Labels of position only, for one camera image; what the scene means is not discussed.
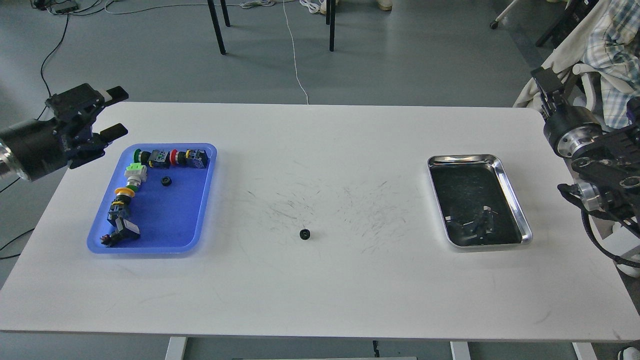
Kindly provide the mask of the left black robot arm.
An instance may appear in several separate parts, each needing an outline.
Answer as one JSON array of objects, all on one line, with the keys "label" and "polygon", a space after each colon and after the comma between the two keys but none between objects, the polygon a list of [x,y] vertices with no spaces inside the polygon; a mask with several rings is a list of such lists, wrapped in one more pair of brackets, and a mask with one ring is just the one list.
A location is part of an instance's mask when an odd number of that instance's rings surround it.
[{"label": "left black robot arm", "polygon": [[34,182],[103,157],[105,148],[128,130],[117,123],[96,133],[92,126],[106,107],[129,97],[121,86],[94,89],[87,83],[51,95],[45,107],[52,118],[29,119],[1,130],[1,177],[16,175]]}]

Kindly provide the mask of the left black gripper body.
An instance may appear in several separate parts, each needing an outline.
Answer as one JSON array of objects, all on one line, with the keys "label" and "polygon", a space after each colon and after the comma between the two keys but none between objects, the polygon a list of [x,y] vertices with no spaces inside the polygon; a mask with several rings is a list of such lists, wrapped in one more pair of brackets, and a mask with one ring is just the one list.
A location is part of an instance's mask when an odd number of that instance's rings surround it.
[{"label": "left black gripper body", "polygon": [[68,159],[50,121],[21,121],[1,130],[0,175],[35,182],[64,168]]}]

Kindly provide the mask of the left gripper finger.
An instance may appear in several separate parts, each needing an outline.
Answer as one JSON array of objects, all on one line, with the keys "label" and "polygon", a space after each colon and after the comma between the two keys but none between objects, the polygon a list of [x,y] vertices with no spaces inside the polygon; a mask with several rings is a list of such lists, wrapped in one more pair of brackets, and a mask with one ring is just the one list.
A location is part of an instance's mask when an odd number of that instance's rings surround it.
[{"label": "left gripper finger", "polygon": [[89,130],[87,139],[78,139],[67,152],[68,168],[77,169],[105,155],[105,149],[115,140],[128,134],[128,129],[117,123],[107,129],[94,133]]},{"label": "left gripper finger", "polygon": [[121,86],[94,89],[87,83],[51,95],[45,101],[53,113],[53,133],[57,136],[90,136],[98,115],[106,108],[128,100]]}]

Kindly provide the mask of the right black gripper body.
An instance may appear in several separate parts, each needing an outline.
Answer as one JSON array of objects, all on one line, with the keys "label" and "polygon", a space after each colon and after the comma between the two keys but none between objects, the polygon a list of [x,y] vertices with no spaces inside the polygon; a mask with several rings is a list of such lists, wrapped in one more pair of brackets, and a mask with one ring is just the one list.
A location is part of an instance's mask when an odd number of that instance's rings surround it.
[{"label": "right black gripper body", "polygon": [[553,152],[572,158],[603,134],[598,120],[589,109],[578,105],[560,105],[543,127],[544,136]]}]

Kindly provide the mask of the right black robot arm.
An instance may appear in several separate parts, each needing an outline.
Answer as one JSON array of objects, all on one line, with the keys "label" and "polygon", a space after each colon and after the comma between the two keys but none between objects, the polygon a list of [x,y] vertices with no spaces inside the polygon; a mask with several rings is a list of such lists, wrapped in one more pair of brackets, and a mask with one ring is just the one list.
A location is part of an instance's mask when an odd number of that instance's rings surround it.
[{"label": "right black robot arm", "polygon": [[[630,124],[604,130],[594,114],[571,105],[566,86],[550,68],[531,71],[541,98],[544,136],[553,152],[577,173],[572,185],[560,184],[562,197],[581,210],[592,243],[616,265],[638,268],[639,254],[639,98],[626,105]],[[612,252],[596,239],[589,217],[614,221],[631,234],[628,250]]]}]

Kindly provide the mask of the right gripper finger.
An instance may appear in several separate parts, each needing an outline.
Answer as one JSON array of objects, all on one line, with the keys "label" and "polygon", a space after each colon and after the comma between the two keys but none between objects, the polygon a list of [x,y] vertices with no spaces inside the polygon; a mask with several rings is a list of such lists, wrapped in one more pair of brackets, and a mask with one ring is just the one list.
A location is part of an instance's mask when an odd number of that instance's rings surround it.
[{"label": "right gripper finger", "polygon": [[565,94],[566,86],[551,68],[538,67],[530,71],[541,99],[541,114],[546,121],[551,118],[579,120],[576,107]]}]

